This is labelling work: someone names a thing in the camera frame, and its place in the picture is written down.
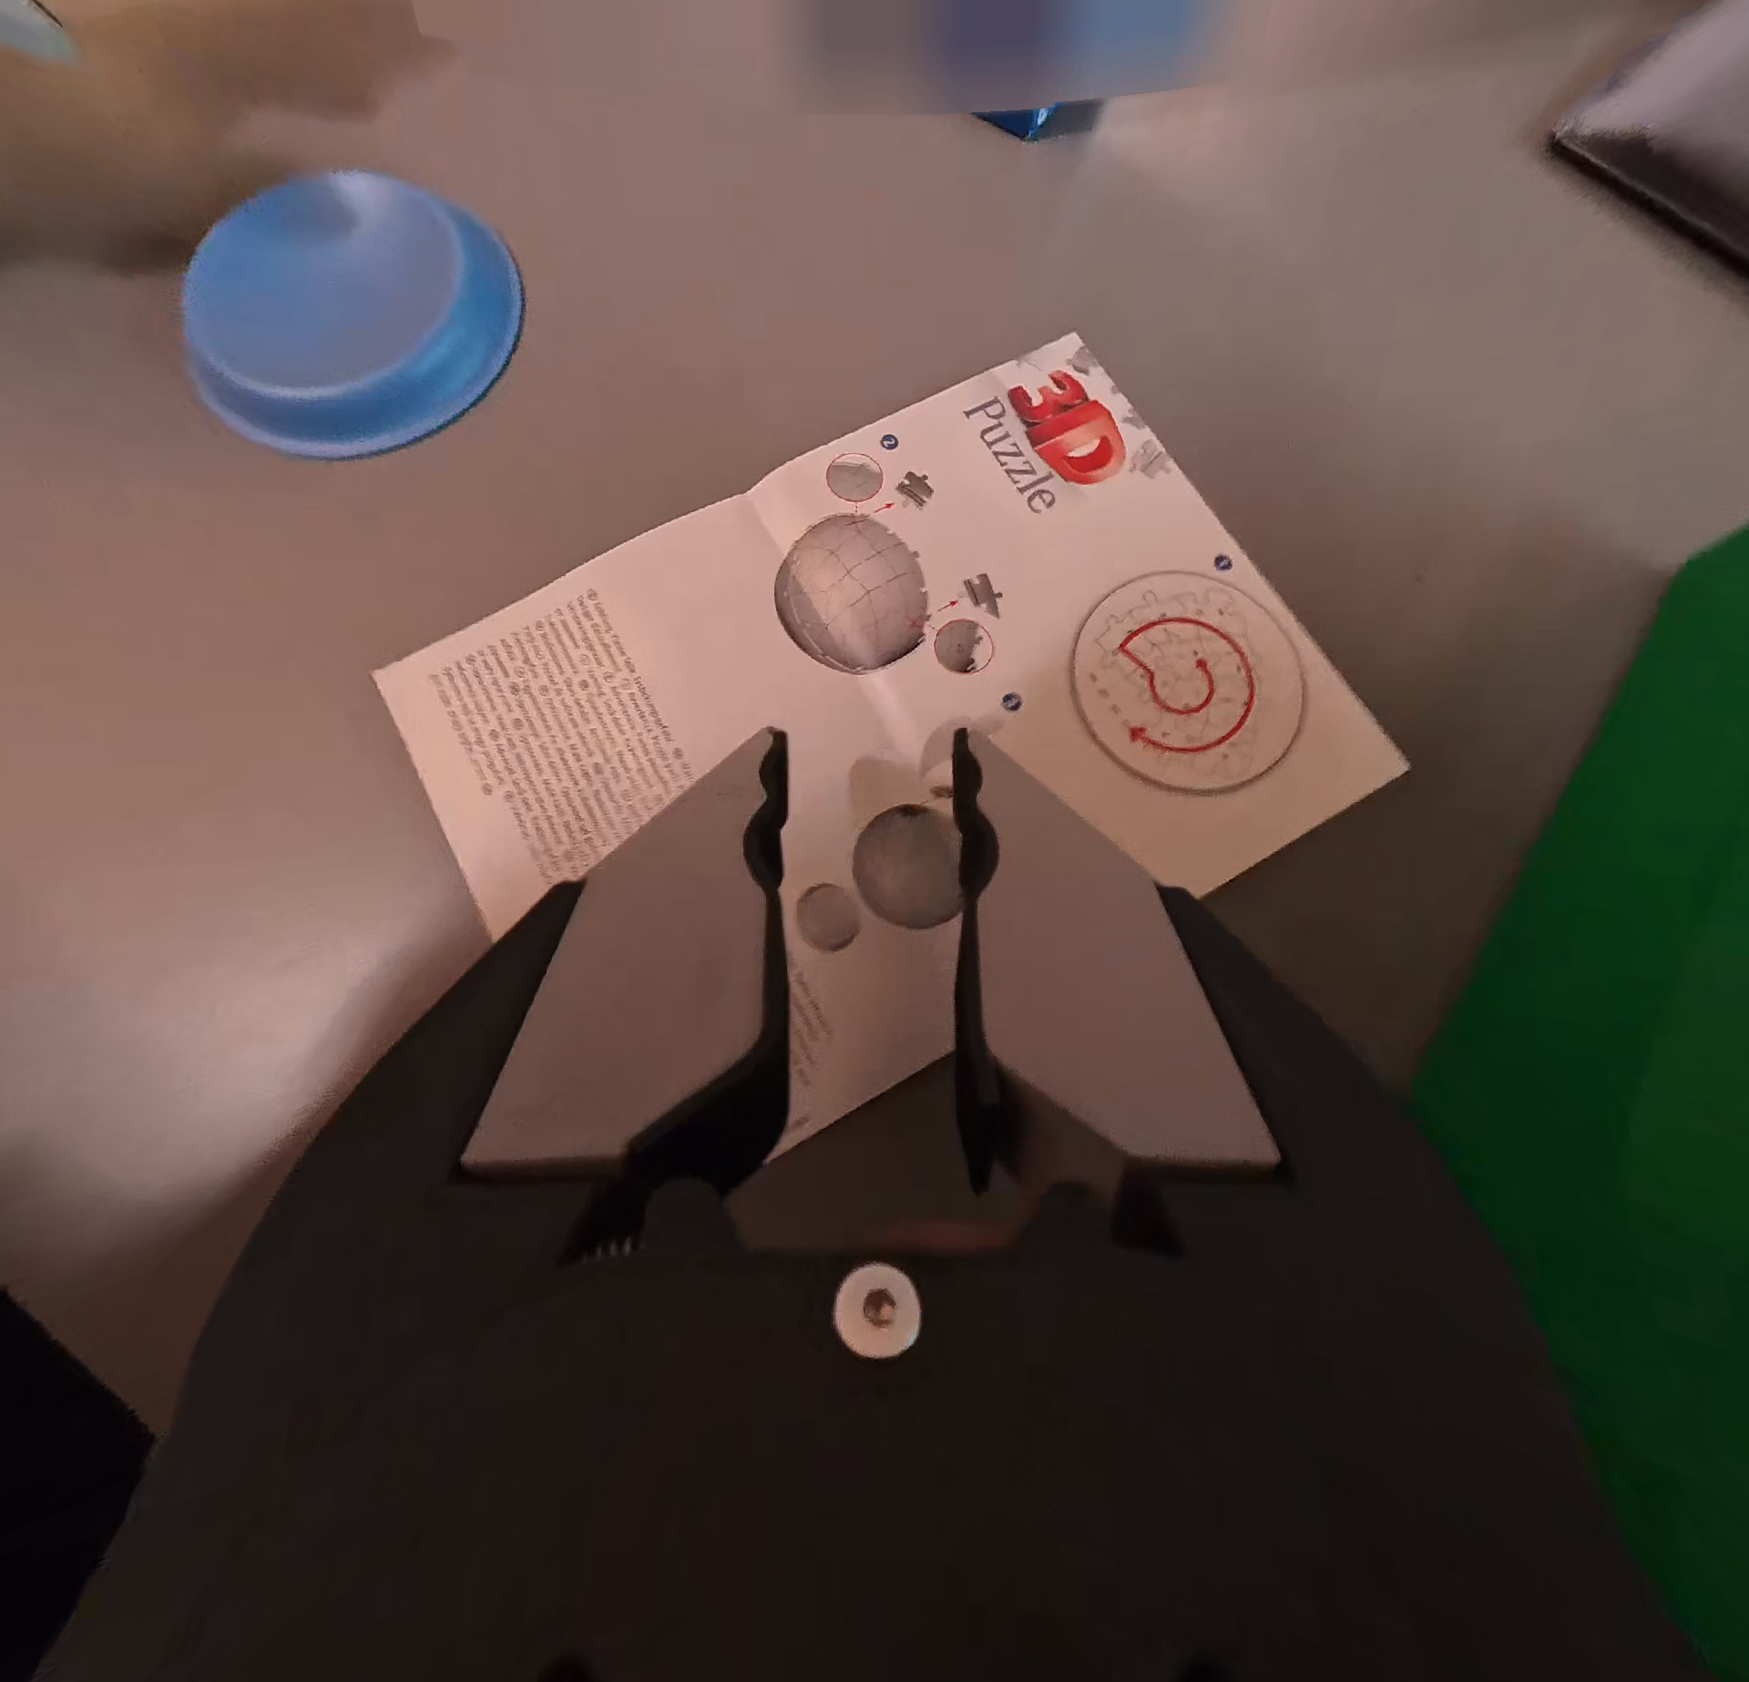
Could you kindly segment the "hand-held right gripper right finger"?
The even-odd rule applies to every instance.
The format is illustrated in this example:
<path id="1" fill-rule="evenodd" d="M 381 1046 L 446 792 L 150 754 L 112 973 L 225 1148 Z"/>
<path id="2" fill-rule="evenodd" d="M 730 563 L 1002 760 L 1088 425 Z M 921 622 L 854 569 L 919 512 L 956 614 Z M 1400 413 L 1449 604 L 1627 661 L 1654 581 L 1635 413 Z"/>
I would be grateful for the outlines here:
<path id="1" fill-rule="evenodd" d="M 1148 870 L 970 730 L 952 1115 L 974 1194 L 1272 1178 L 1284 1154 Z"/>

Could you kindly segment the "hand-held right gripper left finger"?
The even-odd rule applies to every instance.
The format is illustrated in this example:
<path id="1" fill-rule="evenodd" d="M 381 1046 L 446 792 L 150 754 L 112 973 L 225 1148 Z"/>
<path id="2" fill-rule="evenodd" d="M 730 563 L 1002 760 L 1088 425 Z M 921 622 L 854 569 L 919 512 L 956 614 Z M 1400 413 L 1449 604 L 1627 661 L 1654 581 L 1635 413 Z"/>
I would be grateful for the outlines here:
<path id="1" fill-rule="evenodd" d="M 580 884 L 461 1156 L 738 1190 L 791 1115 L 789 744 L 757 730 Z"/>

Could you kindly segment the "white puzzle instruction leaflet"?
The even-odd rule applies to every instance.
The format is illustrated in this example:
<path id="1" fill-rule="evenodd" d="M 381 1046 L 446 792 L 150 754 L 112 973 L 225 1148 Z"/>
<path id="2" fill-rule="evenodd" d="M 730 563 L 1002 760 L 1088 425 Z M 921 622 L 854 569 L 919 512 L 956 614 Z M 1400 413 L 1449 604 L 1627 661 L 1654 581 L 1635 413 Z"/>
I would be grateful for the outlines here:
<path id="1" fill-rule="evenodd" d="M 777 1152 L 950 1050 L 952 732 L 1207 898 L 1410 758 L 1067 336 L 377 675 L 501 939 L 747 738 L 789 740 Z"/>

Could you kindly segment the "blue plastic puzzle stand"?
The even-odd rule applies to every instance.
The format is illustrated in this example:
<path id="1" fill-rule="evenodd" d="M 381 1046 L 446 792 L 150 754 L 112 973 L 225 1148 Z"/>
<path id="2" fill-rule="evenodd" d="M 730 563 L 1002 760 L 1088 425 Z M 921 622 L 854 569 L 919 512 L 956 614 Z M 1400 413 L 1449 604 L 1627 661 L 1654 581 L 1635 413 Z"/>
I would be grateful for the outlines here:
<path id="1" fill-rule="evenodd" d="M 527 291 L 473 212 L 387 172 L 274 184 L 219 218 L 187 263 L 193 395 L 280 454 L 347 462 L 424 442 L 501 381 Z"/>

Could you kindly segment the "cartoon print puzzle box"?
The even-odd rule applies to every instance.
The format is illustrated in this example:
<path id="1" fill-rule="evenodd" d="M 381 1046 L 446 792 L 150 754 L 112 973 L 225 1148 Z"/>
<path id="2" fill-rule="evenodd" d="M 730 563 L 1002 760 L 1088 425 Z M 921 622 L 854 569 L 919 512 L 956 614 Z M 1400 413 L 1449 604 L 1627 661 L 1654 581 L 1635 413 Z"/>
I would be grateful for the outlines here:
<path id="1" fill-rule="evenodd" d="M 1104 115 L 1104 99 L 1079 99 L 1045 109 L 974 113 L 974 121 L 1021 145 L 1088 135 Z"/>

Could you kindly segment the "green plastic bin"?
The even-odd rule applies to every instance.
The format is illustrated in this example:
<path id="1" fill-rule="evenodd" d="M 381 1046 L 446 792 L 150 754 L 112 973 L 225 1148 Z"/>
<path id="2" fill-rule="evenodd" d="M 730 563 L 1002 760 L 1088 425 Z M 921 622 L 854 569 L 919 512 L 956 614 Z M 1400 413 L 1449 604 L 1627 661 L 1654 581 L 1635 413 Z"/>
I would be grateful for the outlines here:
<path id="1" fill-rule="evenodd" d="M 1670 581 L 1414 1077 L 1629 1545 L 1747 1675 L 1747 533 Z"/>

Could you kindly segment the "black leather pouch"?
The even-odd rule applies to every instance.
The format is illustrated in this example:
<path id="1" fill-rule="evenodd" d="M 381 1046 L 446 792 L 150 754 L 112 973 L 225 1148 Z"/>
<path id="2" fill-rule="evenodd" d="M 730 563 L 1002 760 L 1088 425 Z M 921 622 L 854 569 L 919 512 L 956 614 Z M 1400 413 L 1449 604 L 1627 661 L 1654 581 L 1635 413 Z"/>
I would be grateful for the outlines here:
<path id="1" fill-rule="evenodd" d="M 1747 0 L 1708 0 L 1639 50 L 1548 151 L 1747 277 Z"/>

